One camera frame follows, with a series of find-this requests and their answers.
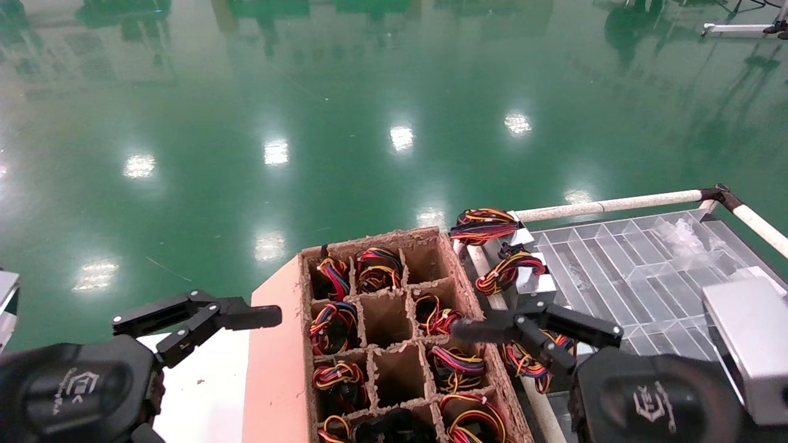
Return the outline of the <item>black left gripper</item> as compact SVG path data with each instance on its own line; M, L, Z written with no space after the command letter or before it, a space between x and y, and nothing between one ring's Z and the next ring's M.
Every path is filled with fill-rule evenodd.
M3 442L161 442L153 423L165 389L161 367L179 365L220 330L272 328L276 305L203 290L138 306L113 318L95 344L56 344L2 354ZM157 357L132 337L181 325L157 344Z

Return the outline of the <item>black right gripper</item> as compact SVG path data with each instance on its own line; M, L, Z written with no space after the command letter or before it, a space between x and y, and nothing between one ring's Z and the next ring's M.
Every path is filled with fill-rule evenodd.
M569 414L580 442L735 442L745 410L717 362L678 355L639 356L619 348L623 328L555 303L529 301L461 319L452 337L518 344L557 375L575 360L543 331L603 348L574 371Z

